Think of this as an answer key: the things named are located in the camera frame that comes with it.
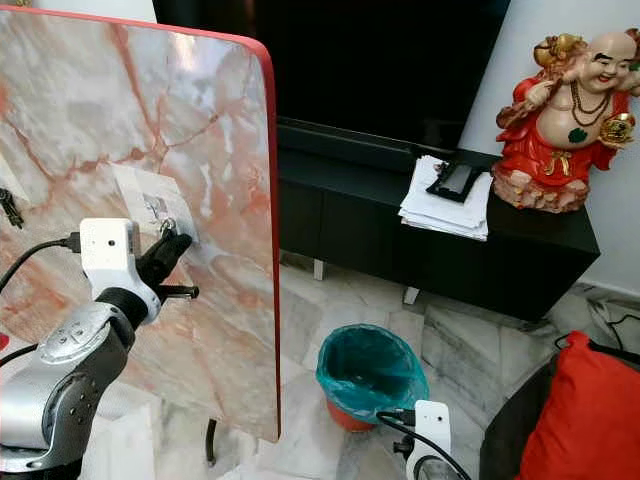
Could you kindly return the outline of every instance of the trash bag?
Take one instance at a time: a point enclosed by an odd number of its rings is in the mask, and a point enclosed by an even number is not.
[[[318,355],[316,378],[330,402],[352,417],[379,423],[376,412],[415,407],[429,398],[420,361],[400,337],[375,325],[338,328]]]

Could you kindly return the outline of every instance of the marble board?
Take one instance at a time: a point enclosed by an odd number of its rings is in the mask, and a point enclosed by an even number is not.
[[[0,272],[85,217],[163,217],[197,236],[167,283],[198,285],[137,331],[120,380],[225,424],[279,436],[278,237],[271,62],[256,41],[0,9]],[[89,301],[80,258],[31,258],[0,296],[4,331],[37,342]]]

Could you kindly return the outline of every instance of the figurine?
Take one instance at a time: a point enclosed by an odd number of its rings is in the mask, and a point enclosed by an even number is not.
[[[589,193],[589,167],[608,170],[632,141],[631,95],[640,96],[640,34],[547,37],[534,49],[543,70],[520,82],[496,119],[503,158],[493,166],[495,193],[517,208],[566,212]]]

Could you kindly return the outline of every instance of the red edge trim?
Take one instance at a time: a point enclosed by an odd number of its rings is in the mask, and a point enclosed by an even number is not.
[[[275,351],[276,351],[276,403],[278,410],[278,432],[274,441],[280,438],[282,433],[282,399],[280,395],[280,224],[278,214],[278,160],[277,160],[277,132],[276,132],[276,87],[273,74],[273,64],[267,48],[259,41],[232,35],[228,33],[209,32],[197,28],[177,27],[174,25],[164,25],[160,23],[141,22],[139,20],[126,20],[122,18],[102,17],[97,15],[87,15],[84,13],[60,12],[56,10],[43,10],[40,8],[15,7],[10,5],[0,5],[0,11],[8,10],[16,13],[33,13],[50,15],[55,17],[75,18],[79,20],[90,20],[97,22],[116,23],[132,27],[144,27],[154,30],[164,30],[167,32],[184,33],[187,35],[197,35],[202,37],[216,38],[238,43],[247,48],[260,61],[262,76],[264,78],[265,95],[267,100],[267,130],[269,135],[269,176],[271,189],[271,243],[273,249],[273,313],[275,323]]]

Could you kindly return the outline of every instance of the television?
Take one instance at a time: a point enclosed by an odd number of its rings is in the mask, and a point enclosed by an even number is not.
[[[389,155],[378,164],[389,166],[398,150],[455,150],[509,0],[153,3],[160,23],[246,35],[267,47],[281,147],[379,145]]]

